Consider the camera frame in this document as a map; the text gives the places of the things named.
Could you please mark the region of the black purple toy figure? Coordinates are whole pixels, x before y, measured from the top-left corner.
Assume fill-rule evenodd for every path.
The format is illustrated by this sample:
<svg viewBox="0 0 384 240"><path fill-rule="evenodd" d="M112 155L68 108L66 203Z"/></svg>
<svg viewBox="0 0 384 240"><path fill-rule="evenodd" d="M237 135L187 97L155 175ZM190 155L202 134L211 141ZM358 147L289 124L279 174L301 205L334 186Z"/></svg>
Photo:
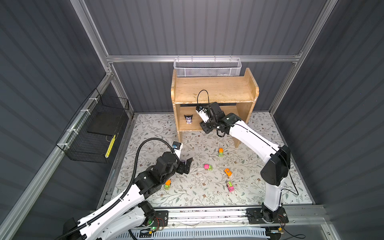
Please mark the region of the black purple toy figure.
<svg viewBox="0 0 384 240"><path fill-rule="evenodd" d="M184 115L184 117L185 117L187 125L192 124L192 122L193 122L193 115Z"/></svg>

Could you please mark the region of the pink green toy bus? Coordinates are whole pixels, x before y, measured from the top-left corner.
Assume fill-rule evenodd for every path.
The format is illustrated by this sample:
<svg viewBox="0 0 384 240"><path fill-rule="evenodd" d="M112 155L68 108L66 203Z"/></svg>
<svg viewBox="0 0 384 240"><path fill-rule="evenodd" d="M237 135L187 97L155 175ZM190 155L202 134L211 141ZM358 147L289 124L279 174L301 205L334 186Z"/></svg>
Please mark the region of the pink green toy bus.
<svg viewBox="0 0 384 240"><path fill-rule="evenodd" d="M233 192L235 190L231 181L226 181L226 184L229 192Z"/></svg>

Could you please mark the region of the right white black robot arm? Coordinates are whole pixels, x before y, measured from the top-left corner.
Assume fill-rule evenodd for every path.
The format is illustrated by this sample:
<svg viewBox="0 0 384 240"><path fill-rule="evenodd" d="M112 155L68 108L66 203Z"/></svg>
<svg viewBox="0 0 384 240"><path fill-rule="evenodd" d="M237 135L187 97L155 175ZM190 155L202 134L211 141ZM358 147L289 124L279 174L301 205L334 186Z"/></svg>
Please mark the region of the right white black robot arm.
<svg viewBox="0 0 384 240"><path fill-rule="evenodd" d="M198 104L196 113L202 119L200 126L208 134L217 131L219 137L229 135L253 150L265 163L261 177L266 182L265 198L262 203L263 220L274 223L283 210L281 195L283 184L291 168L291 151L287 146L278 146L252 130L234 113L225 114L217 102Z"/></svg>

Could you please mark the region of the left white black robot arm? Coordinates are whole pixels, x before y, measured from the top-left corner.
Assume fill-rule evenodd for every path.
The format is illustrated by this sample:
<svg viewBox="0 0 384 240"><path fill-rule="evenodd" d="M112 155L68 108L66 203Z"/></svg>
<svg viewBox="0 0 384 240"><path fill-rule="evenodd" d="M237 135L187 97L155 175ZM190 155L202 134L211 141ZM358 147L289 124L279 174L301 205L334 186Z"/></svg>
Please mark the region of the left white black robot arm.
<svg viewBox="0 0 384 240"><path fill-rule="evenodd" d="M141 225L150 225L154 208L147 198L175 174L188 174L193 158L180 161L177 154L165 152L156 164L138 174L133 184L109 203L80 219L76 225L57 237L58 240L109 240Z"/></svg>

